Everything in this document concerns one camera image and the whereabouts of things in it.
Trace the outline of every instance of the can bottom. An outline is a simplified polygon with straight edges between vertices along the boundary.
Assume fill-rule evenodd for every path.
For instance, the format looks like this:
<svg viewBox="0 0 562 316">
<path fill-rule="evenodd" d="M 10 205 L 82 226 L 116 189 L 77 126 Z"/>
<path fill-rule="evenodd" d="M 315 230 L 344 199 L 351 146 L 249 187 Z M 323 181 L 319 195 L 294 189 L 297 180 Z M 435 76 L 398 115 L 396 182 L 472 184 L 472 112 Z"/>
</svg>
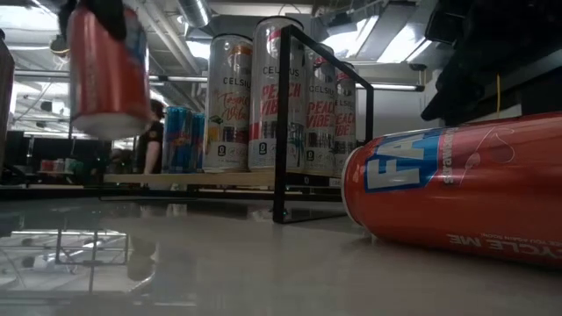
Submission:
<svg viewBox="0 0 562 316">
<path fill-rule="evenodd" d="M 349 161 L 351 160 L 351 157 L 353 157 L 353 155 L 355 154 L 355 152 L 356 152 L 357 150 L 359 150 L 360 148 L 362 148 L 362 147 L 357 147 L 357 148 L 355 148 L 355 149 L 351 152 L 351 154 L 349 154 L 348 158 L 345 160 L 345 163 L 343 164 L 343 170 L 342 170 L 342 174 L 341 174 L 341 177 L 342 177 L 342 187 L 341 187 L 340 190 L 342 191 L 342 201 L 343 201 L 343 208 L 345 209 L 345 212 L 348 214 L 348 216 L 349 216 L 349 218 L 350 218 L 351 220 L 353 220 L 354 222 L 356 222 L 358 225 L 363 226 L 363 224 L 359 223 L 359 221 L 356 220 L 356 219 L 353 217 L 353 215 L 351 215 L 351 212 L 349 211 L 349 208 L 348 208 L 348 201 L 345 199 L 345 172 L 347 171 L 348 163 L 349 163 Z"/>
</svg>

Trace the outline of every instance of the black cloth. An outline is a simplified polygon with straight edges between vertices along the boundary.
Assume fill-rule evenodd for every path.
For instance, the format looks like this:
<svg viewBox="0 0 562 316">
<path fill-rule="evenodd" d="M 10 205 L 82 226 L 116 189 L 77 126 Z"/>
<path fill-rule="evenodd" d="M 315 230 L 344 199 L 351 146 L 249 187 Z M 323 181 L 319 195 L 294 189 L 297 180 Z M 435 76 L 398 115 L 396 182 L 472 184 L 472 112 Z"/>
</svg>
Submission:
<svg viewBox="0 0 562 316">
<path fill-rule="evenodd" d="M 159 174 L 162 172 L 162 143 L 164 137 L 164 124 L 160 122 L 154 122 L 145 133 L 143 133 L 137 144 L 136 149 L 136 163 L 135 167 L 138 173 L 144 172 L 144 167 L 147 161 L 147 149 L 148 143 L 151 141 L 156 141 L 160 144 L 160 154 L 158 154 L 158 160 L 156 160 L 156 165 L 152 170 L 153 174 Z"/>
</svg>

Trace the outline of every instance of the can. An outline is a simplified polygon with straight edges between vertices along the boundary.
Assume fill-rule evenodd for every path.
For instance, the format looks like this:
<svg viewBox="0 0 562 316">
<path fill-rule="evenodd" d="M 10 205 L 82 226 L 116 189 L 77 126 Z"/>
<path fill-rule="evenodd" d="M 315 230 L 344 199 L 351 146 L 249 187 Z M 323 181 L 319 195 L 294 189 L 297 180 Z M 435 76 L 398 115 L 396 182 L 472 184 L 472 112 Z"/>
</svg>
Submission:
<svg viewBox="0 0 562 316">
<path fill-rule="evenodd" d="M 334 50 L 320 44 L 334 54 Z M 335 67 L 312 49 L 306 54 L 305 172 L 334 174 Z"/>
<path fill-rule="evenodd" d="M 191 145 L 192 145 L 192 169 L 200 172 L 203 170 L 203 153 L 204 153 L 204 136 L 205 136 L 205 114 L 197 113 L 193 115 L 193 128 L 191 129 Z"/>
<path fill-rule="evenodd" d="M 254 30 L 252 57 L 252 95 L 249 115 L 249 169 L 272 171 L 277 147 L 277 95 L 279 86 L 279 48 L 281 29 L 302 24 L 288 17 L 262 19 Z M 287 170 L 302 172 L 304 167 L 304 134 L 306 74 L 304 45 L 291 42 L 289 67 L 289 115 L 287 122 Z"/>
<path fill-rule="evenodd" d="M 252 40 L 213 38 L 209 58 L 205 172 L 248 170 Z"/>
<path fill-rule="evenodd" d="M 115 40 L 86 6 L 68 23 L 72 126 L 103 140 L 142 134 L 150 124 L 147 35 L 137 14 L 124 9 L 126 38 Z"/>
<path fill-rule="evenodd" d="M 380 238 L 562 265 L 562 112 L 386 135 L 347 160 L 349 216 Z"/>
<path fill-rule="evenodd" d="M 191 164 L 191 129 L 193 112 L 183 106 L 169 106 L 164 123 L 162 173 L 181 174 L 193 171 Z"/>
<path fill-rule="evenodd" d="M 350 63 L 344 62 L 344 64 L 355 70 Z M 335 97 L 334 176 L 340 177 L 345 160 L 357 146 L 355 134 L 357 89 L 355 81 L 340 69 L 335 70 L 335 77 L 337 95 Z"/>
</svg>

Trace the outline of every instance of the red can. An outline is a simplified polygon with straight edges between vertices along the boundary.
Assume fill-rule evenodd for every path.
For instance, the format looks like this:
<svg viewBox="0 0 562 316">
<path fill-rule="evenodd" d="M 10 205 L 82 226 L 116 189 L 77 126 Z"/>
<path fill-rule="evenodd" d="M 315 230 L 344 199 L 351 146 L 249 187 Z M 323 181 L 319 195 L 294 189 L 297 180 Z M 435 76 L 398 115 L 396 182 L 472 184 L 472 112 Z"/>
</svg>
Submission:
<svg viewBox="0 0 562 316">
<path fill-rule="evenodd" d="M 376 138 L 342 174 L 379 238 L 560 266 L 562 113 Z"/>
<path fill-rule="evenodd" d="M 141 134 L 150 122 L 147 35 L 133 10 L 125 19 L 124 41 L 80 5 L 68 24 L 72 125 L 105 140 Z"/>
</svg>

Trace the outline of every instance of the colorful label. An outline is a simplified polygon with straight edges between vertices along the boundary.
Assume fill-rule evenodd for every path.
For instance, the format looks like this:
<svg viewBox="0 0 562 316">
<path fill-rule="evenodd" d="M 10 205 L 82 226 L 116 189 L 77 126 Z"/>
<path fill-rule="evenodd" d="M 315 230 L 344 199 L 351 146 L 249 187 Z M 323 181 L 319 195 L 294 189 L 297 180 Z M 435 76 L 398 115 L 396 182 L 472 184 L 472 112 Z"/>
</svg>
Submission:
<svg viewBox="0 0 562 316">
<path fill-rule="evenodd" d="M 437 172 L 441 129 L 385 136 L 365 163 L 368 193 L 425 187 Z"/>
</svg>

